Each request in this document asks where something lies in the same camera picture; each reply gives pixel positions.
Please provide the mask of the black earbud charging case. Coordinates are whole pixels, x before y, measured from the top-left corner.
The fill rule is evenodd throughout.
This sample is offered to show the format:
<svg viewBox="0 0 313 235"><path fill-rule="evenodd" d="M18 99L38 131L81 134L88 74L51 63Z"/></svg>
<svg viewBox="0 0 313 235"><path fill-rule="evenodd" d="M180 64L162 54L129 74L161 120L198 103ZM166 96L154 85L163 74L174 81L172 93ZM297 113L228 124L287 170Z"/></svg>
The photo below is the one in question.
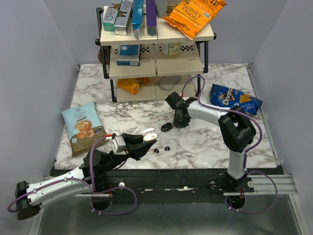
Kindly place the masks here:
<svg viewBox="0 0 313 235"><path fill-rule="evenodd" d="M166 124L164 124L164 125L161 126L161 131L162 131L162 132L168 132L168 131L170 131L172 128L173 128L173 124L170 123L170 122L168 122L168 123L166 123Z"/></svg>

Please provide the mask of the white earbud charging case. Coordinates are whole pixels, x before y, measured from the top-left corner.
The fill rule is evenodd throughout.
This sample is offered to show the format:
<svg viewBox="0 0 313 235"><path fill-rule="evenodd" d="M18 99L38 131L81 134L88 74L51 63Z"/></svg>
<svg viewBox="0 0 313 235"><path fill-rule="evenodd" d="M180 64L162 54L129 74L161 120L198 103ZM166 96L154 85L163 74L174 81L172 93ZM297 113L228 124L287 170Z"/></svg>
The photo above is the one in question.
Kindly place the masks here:
<svg viewBox="0 0 313 235"><path fill-rule="evenodd" d="M142 132L143 141L152 141L157 138L157 134L155 132L155 128L148 128Z"/></svg>

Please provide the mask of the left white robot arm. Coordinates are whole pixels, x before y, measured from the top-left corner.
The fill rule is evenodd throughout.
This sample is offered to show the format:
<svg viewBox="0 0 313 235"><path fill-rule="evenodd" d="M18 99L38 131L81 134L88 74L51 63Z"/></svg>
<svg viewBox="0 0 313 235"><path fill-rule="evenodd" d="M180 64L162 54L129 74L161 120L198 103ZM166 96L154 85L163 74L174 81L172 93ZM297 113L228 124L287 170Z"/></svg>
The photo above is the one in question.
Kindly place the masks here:
<svg viewBox="0 0 313 235"><path fill-rule="evenodd" d="M74 170L34 184L26 181L17 183L15 200L7 210L15 212L18 220L25 220L58 200L78 194L108 194L112 198L113 191L119 189L134 193L129 187L114 186L108 172L123 165L129 158L141 160L156 142L157 134L153 128L141 135L105 135L93 144L83 164Z"/></svg>

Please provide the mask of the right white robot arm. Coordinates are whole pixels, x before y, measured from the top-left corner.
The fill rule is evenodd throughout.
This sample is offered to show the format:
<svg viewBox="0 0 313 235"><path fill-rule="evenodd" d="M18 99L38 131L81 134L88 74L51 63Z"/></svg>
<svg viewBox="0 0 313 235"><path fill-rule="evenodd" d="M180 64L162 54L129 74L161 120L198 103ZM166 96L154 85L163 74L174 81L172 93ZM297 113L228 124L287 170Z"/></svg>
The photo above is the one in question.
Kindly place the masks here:
<svg viewBox="0 0 313 235"><path fill-rule="evenodd" d="M256 130L248 115L240 106L222 110L213 105L200 104L196 98L184 99L178 93L171 93L165 101L175 111L173 125L185 128L191 119L204 120L218 126L229 149L229 166L225 187L235 192L243 186L245 172L245 151L252 144Z"/></svg>

